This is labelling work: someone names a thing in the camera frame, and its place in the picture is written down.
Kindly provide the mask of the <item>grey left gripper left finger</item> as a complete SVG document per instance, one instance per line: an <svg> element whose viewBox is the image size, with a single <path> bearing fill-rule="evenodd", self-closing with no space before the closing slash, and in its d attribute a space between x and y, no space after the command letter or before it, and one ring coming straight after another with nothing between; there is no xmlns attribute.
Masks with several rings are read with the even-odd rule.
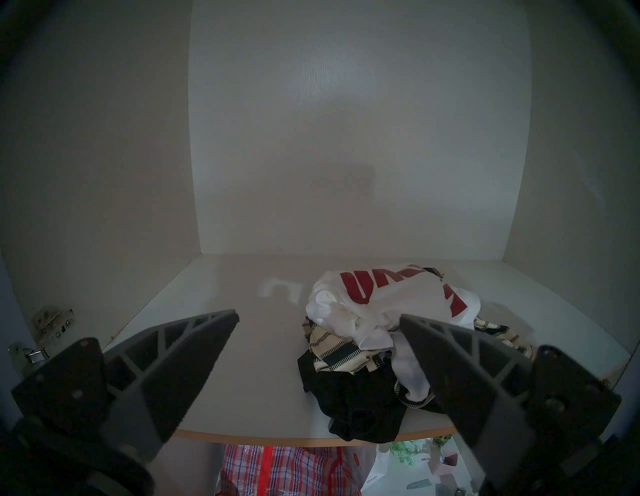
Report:
<svg viewBox="0 0 640 496"><path fill-rule="evenodd" d="M144 329L105 353L85 337L28 375L11 395L48 429L154 458L203 389L239 322L235 310Z"/></svg>

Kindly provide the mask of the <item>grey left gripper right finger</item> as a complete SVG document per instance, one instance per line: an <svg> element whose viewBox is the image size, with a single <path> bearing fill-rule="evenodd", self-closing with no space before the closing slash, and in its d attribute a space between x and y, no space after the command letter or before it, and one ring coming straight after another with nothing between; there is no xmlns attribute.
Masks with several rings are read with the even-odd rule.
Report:
<svg viewBox="0 0 640 496"><path fill-rule="evenodd" d="M409 314L400 331L486 480L567 480L571 457L596 446L620 405L553 345L530 360L484 333Z"/></svg>

